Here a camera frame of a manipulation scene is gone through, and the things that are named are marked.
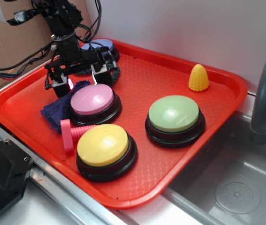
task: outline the red tray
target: red tray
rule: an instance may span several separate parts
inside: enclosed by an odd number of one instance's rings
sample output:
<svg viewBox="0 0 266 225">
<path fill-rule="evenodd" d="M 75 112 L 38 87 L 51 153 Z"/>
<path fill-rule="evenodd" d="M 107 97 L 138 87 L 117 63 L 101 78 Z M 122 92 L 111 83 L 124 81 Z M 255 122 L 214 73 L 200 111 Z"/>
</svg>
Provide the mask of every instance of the red tray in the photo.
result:
<svg viewBox="0 0 266 225">
<path fill-rule="evenodd" d="M 84 179 L 76 166 L 76 155 L 66 155 L 62 137 L 51 130 L 41 115 L 43 107 L 57 99 L 45 90 L 43 67 L 0 92 L 0 122 L 30 146 L 44 160 L 103 205 L 128 209 L 157 195 L 196 155 L 209 138 L 230 117 L 247 95 L 239 76 L 205 66 L 210 86 L 202 92 L 188 88 L 195 62 L 182 60 L 114 41 L 121 53 L 121 75 L 113 90 L 122 101 L 122 112 L 113 122 L 136 141 L 139 157 L 125 176 L 106 183 Z M 75 83 L 92 80 L 89 75 L 71 75 Z M 197 102 L 206 119 L 205 132 L 191 146 L 167 149 L 152 144 L 144 123 L 151 104 L 167 95 L 184 95 Z"/>
</svg>

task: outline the stainless steel sink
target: stainless steel sink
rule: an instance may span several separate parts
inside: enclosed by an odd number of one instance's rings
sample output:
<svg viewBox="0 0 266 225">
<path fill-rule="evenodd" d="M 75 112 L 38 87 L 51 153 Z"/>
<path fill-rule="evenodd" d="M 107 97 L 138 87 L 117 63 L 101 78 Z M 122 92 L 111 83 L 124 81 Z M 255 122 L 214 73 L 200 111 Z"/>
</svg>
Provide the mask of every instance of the stainless steel sink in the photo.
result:
<svg viewBox="0 0 266 225">
<path fill-rule="evenodd" d="M 266 145 L 249 141 L 236 112 L 163 195 L 203 224 L 266 225 Z"/>
</svg>

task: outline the dark blue cloth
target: dark blue cloth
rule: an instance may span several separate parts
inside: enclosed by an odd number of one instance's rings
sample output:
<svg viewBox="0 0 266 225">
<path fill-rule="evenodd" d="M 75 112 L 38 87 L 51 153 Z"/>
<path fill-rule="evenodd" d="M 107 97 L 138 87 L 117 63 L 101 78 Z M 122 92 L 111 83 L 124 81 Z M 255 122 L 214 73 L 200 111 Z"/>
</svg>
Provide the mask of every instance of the dark blue cloth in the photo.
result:
<svg viewBox="0 0 266 225">
<path fill-rule="evenodd" d="M 69 119 L 71 97 L 78 90 L 90 84 L 89 81 L 79 81 L 74 85 L 73 90 L 70 93 L 43 107 L 41 114 L 49 122 L 51 129 L 54 129 L 58 134 L 61 134 L 60 121 Z"/>
</svg>

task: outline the sink drain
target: sink drain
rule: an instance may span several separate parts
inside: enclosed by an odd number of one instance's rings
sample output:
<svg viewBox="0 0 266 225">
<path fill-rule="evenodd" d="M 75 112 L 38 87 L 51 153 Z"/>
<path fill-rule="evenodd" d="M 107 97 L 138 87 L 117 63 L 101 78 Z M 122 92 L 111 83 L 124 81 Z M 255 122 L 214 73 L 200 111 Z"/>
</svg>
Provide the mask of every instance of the sink drain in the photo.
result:
<svg viewBox="0 0 266 225">
<path fill-rule="evenodd" d="M 252 212 L 261 202 L 258 187 L 243 177 L 222 180 L 215 188 L 215 198 L 222 208 L 235 214 Z"/>
</svg>

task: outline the cardboard box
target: cardboard box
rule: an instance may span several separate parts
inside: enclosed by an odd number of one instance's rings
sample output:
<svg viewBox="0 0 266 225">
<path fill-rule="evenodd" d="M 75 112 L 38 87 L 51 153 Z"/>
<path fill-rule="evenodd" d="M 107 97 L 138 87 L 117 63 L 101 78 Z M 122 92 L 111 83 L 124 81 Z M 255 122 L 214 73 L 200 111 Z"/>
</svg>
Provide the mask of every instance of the cardboard box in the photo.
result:
<svg viewBox="0 0 266 225">
<path fill-rule="evenodd" d="M 85 1 L 69 1 L 81 10 L 84 19 L 82 23 L 90 26 L 91 23 Z M 0 6 L 6 20 L 12 19 L 14 17 L 14 12 L 32 8 L 30 0 L 16 0 L 13 2 L 0 0 Z M 85 30 L 77 28 L 76 33 L 79 36 L 84 36 Z M 38 51 L 40 48 L 51 42 L 51 35 L 48 25 L 42 15 L 37 15 L 18 26 L 10 26 L 9 24 L 0 21 L 0 68 L 15 65 L 27 56 Z M 50 58 L 51 55 L 43 60 L 34 62 L 33 65 L 29 65 L 26 68 L 23 74 L 29 72 Z M 0 89 L 10 82 L 11 81 L 0 79 Z"/>
</svg>

